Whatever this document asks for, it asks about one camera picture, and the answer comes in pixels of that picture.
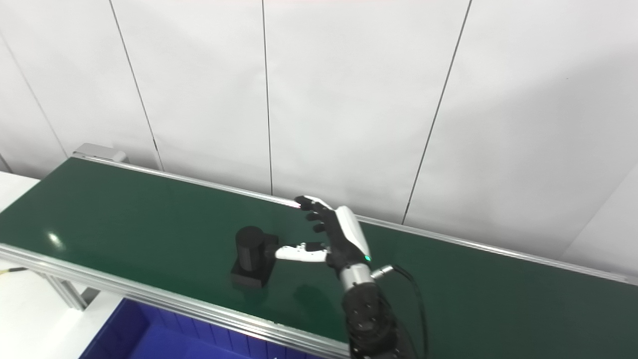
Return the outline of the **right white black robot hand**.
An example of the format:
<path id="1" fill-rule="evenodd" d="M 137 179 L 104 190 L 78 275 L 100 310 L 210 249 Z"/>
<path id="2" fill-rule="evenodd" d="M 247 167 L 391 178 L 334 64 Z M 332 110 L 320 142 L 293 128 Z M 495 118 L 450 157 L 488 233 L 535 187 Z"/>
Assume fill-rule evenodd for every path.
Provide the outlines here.
<path id="1" fill-rule="evenodd" d="M 325 233 L 328 245 L 323 249 L 310 250 L 309 243 L 296 247 L 282 246 L 274 252 L 279 260 L 303 263 L 326 263 L 340 274 L 344 268 L 356 264 L 369 264 L 370 250 L 360 223 L 347 206 L 333 208 L 317 197 L 300 195 L 295 202 L 307 211 L 306 220 L 317 221 L 313 226 L 316 233 Z"/>

